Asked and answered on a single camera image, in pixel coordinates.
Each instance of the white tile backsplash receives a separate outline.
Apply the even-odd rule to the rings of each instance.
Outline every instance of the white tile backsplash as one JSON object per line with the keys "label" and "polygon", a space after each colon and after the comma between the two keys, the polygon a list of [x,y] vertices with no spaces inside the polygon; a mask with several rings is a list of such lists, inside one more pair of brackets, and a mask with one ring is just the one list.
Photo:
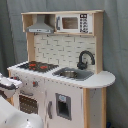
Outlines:
{"label": "white tile backsplash", "polygon": [[[95,57],[95,37],[40,34],[34,36],[34,41],[35,58],[39,62],[76,68],[82,51],[88,50]],[[89,70],[95,70],[88,55],[83,55],[83,62],[88,63]]]}

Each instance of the microwave window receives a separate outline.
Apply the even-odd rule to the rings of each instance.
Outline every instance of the microwave window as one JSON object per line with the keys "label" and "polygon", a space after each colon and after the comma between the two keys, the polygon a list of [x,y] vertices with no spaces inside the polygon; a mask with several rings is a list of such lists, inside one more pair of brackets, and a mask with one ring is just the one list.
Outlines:
{"label": "microwave window", "polygon": [[78,18],[62,18],[63,29],[78,29]]}

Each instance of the curved faucet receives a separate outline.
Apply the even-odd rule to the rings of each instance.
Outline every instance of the curved faucet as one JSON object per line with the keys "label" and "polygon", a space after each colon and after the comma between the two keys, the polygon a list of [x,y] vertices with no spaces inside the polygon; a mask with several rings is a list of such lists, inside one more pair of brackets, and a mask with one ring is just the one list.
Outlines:
{"label": "curved faucet", "polygon": [[94,59],[94,56],[92,55],[92,53],[91,52],[89,52],[89,51],[82,51],[81,53],[80,53],[80,56],[79,56],[79,63],[77,64],[77,67],[79,68],[79,69],[81,69],[81,70],[83,70],[83,69],[86,69],[87,68],[87,62],[86,63],[83,63],[82,62],[82,56],[83,56],[83,54],[88,54],[90,57],[91,57],[91,60],[92,60],[92,65],[95,65],[95,59]]}

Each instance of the countertop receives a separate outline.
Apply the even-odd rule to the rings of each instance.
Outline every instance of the countertop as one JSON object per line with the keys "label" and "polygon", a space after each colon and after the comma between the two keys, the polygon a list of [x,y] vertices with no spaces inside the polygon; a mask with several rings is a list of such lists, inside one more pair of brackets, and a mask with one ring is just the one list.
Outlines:
{"label": "countertop", "polygon": [[55,71],[58,71],[59,69],[64,68],[64,66],[59,66],[51,71],[48,71],[47,73],[39,73],[39,72],[30,71],[30,70],[16,68],[17,66],[22,65],[24,63],[20,63],[18,65],[9,67],[8,70],[16,70],[16,71],[20,71],[20,72],[26,72],[29,74],[43,77],[45,79],[66,82],[67,84],[71,84],[71,85],[74,85],[77,87],[82,87],[82,88],[103,88],[103,87],[110,86],[115,82],[115,76],[108,71],[101,71],[99,74],[94,74],[84,81],[76,81],[76,80],[67,79],[67,78],[63,78],[63,77],[53,76],[53,73]]}

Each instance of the stove knob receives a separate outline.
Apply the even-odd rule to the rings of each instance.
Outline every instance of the stove knob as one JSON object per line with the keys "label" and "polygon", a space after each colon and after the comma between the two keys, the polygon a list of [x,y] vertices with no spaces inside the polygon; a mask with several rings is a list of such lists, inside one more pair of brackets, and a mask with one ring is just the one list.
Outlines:
{"label": "stove knob", "polygon": [[14,80],[20,80],[18,76],[13,77]]}
{"label": "stove knob", "polygon": [[37,81],[33,81],[33,87],[38,87],[38,82]]}

